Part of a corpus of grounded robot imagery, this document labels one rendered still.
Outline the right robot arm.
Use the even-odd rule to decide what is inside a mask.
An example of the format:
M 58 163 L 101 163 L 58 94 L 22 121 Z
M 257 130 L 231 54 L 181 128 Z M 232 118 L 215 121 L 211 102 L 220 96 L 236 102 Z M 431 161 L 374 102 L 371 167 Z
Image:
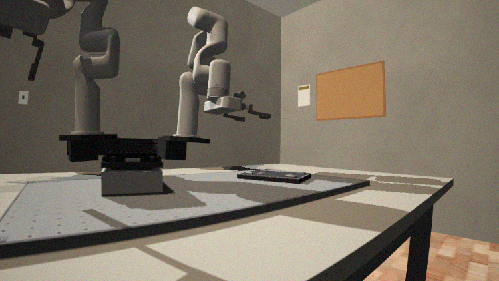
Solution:
M 80 55 L 73 63 L 75 73 L 75 132 L 72 135 L 97 135 L 100 131 L 100 88 L 95 79 L 118 75 L 120 37 L 116 29 L 102 27 L 108 0 L 41 0 L 51 10 L 50 19 L 69 12 L 75 1 L 90 2 L 81 13 L 79 47 L 86 52 L 106 54 Z

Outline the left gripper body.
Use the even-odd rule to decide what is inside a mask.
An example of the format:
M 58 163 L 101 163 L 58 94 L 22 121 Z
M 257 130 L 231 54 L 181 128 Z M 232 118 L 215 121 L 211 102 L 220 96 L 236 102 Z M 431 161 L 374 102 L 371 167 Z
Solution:
M 242 100 L 229 96 L 209 96 L 205 102 L 204 112 L 210 114 L 224 114 L 242 110 Z

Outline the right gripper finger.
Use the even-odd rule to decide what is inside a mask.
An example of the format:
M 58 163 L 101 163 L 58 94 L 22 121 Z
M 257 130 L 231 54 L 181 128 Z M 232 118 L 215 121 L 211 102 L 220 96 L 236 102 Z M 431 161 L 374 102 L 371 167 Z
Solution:
M 23 31 L 23 35 L 32 37 L 33 38 L 33 41 L 31 43 L 32 46 L 38 47 L 37 55 L 35 57 L 35 62 L 34 62 L 34 64 L 33 63 L 31 64 L 31 68 L 30 68 L 29 75 L 28 75 L 28 81 L 34 81 L 35 75 L 37 72 L 37 68 L 38 68 L 38 64 L 39 64 L 39 60 L 41 58 L 41 54 L 43 51 L 44 41 L 38 40 L 37 35 L 34 35 L 32 33 L 28 33 L 28 32 Z

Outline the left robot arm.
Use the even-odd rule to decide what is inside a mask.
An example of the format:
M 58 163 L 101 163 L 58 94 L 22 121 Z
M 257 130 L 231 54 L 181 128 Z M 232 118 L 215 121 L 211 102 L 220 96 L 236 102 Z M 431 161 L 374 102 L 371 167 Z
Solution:
M 193 73 L 185 72 L 180 77 L 178 126 L 174 136 L 200 138 L 198 95 L 229 96 L 231 65 L 213 57 L 227 49 L 228 23 L 222 16 L 199 7 L 190 9 L 188 23 L 202 31 L 194 36 L 188 57 Z

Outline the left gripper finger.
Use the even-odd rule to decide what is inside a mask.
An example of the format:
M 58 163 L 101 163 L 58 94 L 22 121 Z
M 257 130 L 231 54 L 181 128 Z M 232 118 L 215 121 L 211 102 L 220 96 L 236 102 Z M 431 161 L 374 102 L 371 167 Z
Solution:
M 271 118 L 271 114 L 269 114 L 269 113 L 262 113 L 262 112 L 253 111 L 252 104 L 246 105 L 245 103 L 242 103 L 242 110 L 244 110 L 244 109 L 247 109 L 249 114 L 259 115 L 259 118 L 261 118 L 261 119 Z
M 228 115 L 228 113 L 224 113 L 223 114 L 224 117 L 228 117 L 228 118 L 233 118 L 234 120 L 236 121 L 241 121 L 241 122 L 245 122 L 245 117 L 239 117 L 239 116 L 233 116 L 233 115 Z

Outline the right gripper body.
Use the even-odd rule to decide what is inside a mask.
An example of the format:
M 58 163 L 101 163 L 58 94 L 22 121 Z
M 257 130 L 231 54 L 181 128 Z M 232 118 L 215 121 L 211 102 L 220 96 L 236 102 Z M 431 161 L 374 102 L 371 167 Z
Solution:
M 0 0 L 0 24 L 42 35 L 50 17 L 50 7 L 44 1 Z

